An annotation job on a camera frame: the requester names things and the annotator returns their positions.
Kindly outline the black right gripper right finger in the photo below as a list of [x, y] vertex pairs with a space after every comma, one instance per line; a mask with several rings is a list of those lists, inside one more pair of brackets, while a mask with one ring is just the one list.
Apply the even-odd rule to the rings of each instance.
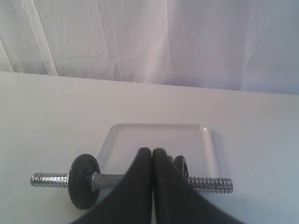
[[162, 148], [154, 149], [153, 189], [158, 224], [230, 224], [231, 216], [196, 193], [168, 160]]

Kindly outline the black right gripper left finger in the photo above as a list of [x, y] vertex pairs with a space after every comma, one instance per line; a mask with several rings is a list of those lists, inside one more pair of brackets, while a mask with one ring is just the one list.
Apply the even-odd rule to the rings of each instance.
[[123, 179], [76, 224], [150, 224], [152, 217], [152, 154], [140, 148]]

